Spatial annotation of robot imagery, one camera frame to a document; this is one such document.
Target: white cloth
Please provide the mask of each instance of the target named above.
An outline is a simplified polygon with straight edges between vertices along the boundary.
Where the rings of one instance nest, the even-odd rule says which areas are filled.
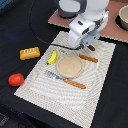
[[[69,46],[67,39],[68,33],[61,31],[53,43]],[[90,51],[88,48],[72,51],[51,45],[30,72],[24,84],[17,89],[14,95],[53,112],[83,128],[89,128],[115,44],[98,40],[93,43],[93,46],[96,49],[95,51]],[[49,70],[59,75],[56,70],[56,63],[52,65],[46,64],[53,50],[56,50],[58,53],[57,59],[65,54],[81,54],[98,59],[98,63],[83,60],[85,64],[84,72],[79,77],[72,79],[84,84],[86,89],[74,87],[61,80],[51,79],[44,74],[45,70]]]

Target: black cord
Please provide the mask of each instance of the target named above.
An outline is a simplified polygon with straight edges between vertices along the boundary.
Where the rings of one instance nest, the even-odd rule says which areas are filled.
[[[69,47],[65,47],[65,46],[62,46],[62,45],[58,45],[58,44],[50,44],[50,43],[47,43],[45,41],[43,41],[41,38],[39,38],[35,32],[33,31],[32,29],[32,25],[31,25],[31,14],[32,14],[32,9],[33,9],[33,6],[35,4],[36,0],[33,0],[32,4],[31,4],[31,7],[30,7],[30,10],[29,10],[29,16],[28,16],[28,20],[29,20],[29,28],[31,30],[31,32],[33,33],[33,35],[41,42],[47,44],[47,45],[54,45],[54,46],[58,46],[58,47],[62,47],[62,48],[66,48],[66,49],[69,49],[69,50],[78,50],[77,48],[76,49],[73,49],[73,48],[69,48]]]

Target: dark background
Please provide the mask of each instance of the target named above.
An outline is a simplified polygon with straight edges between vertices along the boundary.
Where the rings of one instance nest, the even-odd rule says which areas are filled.
[[[7,113],[7,110],[3,109],[7,108],[16,115],[25,114],[29,122],[39,120],[54,128],[80,128],[54,113],[14,96],[18,87],[8,84],[9,76],[15,73],[22,73],[26,78],[40,59],[39,57],[21,61],[20,50],[39,47],[42,56],[48,48],[48,45],[33,36],[29,28],[28,14],[31,4],[32,0],[14,0],[0,12],[0,113],[11,117],[12,113]],[[32,28],[48,43],[54,40],[59,31],[69,31],[48,24],[48,19],[55,10],[53,0],[37,0],[32,10]],[[128,128],[128,44],[106,38],[100,39],[115,43],[116,48],[91,128]]]

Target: yellow object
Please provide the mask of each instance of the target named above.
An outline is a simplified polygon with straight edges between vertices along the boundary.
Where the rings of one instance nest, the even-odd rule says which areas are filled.
[[[40,51],[38,47],[35,48],[29,48],[29,49],[24,49],[20,51],[20,59],[21,60],[26,60],[30,58],[35,58],[40,56]]]
[[[55,63],[57,60],[57,52],[55,50],[53,50],[52,52],[52,56],[50,57],[50,59],[47,61],[47,65],[53,64]]]

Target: fork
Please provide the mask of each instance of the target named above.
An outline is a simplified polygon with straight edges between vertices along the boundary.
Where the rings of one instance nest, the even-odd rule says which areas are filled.
[[[58,75],[56,75],[53,72],[48,71],[48,70],[45,71],[45,75],[47,75],[48,77],[50,77],[52,79],[60,79],[60,80],[63,80],[64,82],[66,82],[68,84],[71,84],[71,85],[74,85],[74,86],[76,86],[78,88],[81,88],[81,89],[85,89],[86,88],[86,86],[83,85],[83,84],[77,83],[77,82],[72,81],[72,80],[70,80],[68,78],[60,78]]]

